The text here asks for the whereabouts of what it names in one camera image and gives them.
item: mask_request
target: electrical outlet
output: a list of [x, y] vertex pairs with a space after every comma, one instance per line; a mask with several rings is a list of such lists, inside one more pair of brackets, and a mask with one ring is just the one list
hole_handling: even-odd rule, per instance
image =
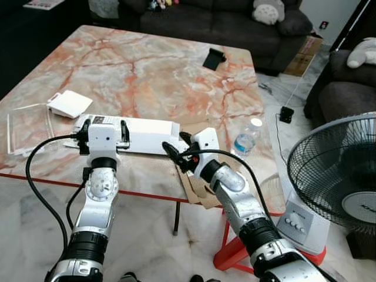
[[327, 29], [328, 25], [329, 25], [329, 22], [323, 21], [323, 22], [321, 23], [321, 25], [320, 25], [319, 28], [320, 28], [320, 29]]

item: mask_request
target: plastic bottle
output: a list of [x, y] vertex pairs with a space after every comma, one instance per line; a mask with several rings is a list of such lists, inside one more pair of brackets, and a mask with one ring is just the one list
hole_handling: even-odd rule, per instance
[[263, 122], [258, 118], [251, 119], [250, 124], [245, 127], [236, 137], [231, 153], [245, 159], [251, 153], [261, 135]]

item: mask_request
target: person's foot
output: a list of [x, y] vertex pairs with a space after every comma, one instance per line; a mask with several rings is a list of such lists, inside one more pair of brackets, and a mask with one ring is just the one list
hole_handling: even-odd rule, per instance
[[195, 274], [191, 279], [190, 282], [204, 282], [204, 278]]

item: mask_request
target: wall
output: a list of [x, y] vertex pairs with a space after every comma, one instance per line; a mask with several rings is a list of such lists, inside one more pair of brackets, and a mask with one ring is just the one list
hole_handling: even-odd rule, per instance
[[[303, 0], [300, 9], [323, 36], [324, 43], [332, 45], [359, 3], [360, 0]], [[319, 30], [322, 21], [329, 25]]]

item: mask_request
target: fan grille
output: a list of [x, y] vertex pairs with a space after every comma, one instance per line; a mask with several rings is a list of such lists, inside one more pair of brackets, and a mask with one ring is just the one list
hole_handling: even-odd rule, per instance
[[376, 193], [374, 114], [336, 120], [312, 131], [293, 148], [287, 167], [297, 194], [316, 213], [347, 228], [375, 233], [376, 213], [357, 208], [360, 218], [375, 216], [367, 222], [343, 208], [348, 195]]

